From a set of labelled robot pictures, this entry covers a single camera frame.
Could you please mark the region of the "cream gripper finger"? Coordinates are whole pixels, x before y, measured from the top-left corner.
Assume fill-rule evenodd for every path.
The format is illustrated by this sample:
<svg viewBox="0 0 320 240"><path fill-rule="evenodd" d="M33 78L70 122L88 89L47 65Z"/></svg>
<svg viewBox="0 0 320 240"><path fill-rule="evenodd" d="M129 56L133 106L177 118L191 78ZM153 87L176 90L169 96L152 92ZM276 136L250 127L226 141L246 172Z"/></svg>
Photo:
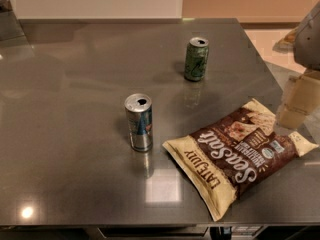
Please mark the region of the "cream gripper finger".
<svg viewBox="0 0 320 240"><path fill-rule="evenodd" d="M276 124L297 129L320 106L320 71L307 69L299 76L290 76L276 114Z"/></svg>

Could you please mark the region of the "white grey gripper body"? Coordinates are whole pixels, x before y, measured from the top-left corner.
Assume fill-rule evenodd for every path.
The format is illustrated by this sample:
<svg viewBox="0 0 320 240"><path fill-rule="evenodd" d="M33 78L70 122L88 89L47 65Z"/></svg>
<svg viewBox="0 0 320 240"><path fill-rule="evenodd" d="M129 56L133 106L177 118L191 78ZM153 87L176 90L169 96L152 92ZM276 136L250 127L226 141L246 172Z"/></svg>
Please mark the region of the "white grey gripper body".
<svg viewBox="0 0 320 240"><path fill-rule="evenodd" d="M305 68L320 70L320 1L298 25L294 60Z"/></svg>

